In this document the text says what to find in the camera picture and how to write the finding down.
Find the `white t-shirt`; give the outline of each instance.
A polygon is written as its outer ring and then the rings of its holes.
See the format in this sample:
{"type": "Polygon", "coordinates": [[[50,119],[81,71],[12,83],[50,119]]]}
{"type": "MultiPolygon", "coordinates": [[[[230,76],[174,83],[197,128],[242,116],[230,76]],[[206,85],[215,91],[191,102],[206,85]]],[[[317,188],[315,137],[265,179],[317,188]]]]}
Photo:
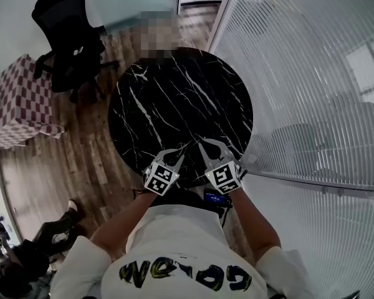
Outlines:
{"type": "Polygon", "coordinates": [[[266,284],[288,299],[315,298],[299,256],[274,247],[254,269],[228,247],[216,213],[161,205],[147,210],[127,254],[114,263],[79,237],[54,277],[51,298],[265,299],[266,284]]]}

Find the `person wearing white t-shirt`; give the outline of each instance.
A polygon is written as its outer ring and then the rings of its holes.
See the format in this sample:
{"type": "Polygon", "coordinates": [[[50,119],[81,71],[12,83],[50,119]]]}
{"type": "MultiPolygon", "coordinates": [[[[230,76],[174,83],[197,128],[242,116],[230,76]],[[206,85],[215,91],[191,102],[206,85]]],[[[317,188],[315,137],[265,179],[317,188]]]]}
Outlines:
{"type": "Polygon", "coordinates": [[[52,299],[83,298],[315,298],[298,256],[280,239],[246,193],[229,193],[256,261],[233,252],[217,213],[199,195],[172,188],[132,203],[78,237],[51,286],[52,299]],[[127,254],[112,262],[124,240],[127,254]]]}

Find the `shirt sleeve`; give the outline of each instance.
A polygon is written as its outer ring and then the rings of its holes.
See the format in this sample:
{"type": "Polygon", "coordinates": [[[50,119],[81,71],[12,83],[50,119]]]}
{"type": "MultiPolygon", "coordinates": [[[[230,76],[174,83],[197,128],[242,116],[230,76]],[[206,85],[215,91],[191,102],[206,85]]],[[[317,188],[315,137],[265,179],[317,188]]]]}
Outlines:
{"type": "Polygon", "coordinates": [[[316,298],[315,289],[297,251],[285,253],[280,247],[269,249],[256,264],[266,283],[288,299],[316,298]]]}
{"type": "Polygon", "coordinates": [[[52,299],[82,299],[101,282],[111,265],[109,254],[79,236],[51,284],[52,299]]]}

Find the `wooden floor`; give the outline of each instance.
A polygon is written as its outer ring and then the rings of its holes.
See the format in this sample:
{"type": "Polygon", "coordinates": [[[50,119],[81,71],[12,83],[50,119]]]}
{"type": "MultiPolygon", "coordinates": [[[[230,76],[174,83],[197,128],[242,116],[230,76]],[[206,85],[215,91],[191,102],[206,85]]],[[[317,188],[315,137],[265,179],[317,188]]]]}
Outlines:
{"type": "MultiPolygon", "coordinates": [[[[204,49],[217,11],[217,5],[184,8],[177,19],[178,44],[204,49]]],[[[104,61],[120,61],[118,72],[107,69],[98,76],[107,99],[93,105],[81,99],[74,105],[68,93],[58,94],[52,105],[56,123],[66,129],[61,139],[39,135],[26,147],[0,151],[6,193],[24,238],[33,238],[43,222],[58,219],[70,198],[82,203],[87,215],[82,224],[90,235],[132,201],[132,187],[141,187],[139,176],[116,152],[107,121],[117,79],[140,57],[138,29],[105,36],[103,42],[104,61]]],[[[250,260],[233,212],[226,223],[226,236],[231,248],[250,260]]]]}

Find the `ribbed glass panel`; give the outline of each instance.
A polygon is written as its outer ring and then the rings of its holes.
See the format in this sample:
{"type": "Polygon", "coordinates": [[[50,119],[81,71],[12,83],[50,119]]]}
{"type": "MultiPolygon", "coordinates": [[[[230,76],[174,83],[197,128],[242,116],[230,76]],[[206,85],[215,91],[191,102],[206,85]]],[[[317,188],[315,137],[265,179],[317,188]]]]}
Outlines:
{"type": "Polygon", "coordinates": [[[211,51],[254,109],[246,167],[374,189],[374,0],[231,0],[223,24],[211,51]]]}
{"type": "Polygon", "coordinates": [[[361,290],[374,298],[374,200],[290,187],[247,175],[244,188],[277,231],[284,250],[297,249],[319,298],[361,290]]]}

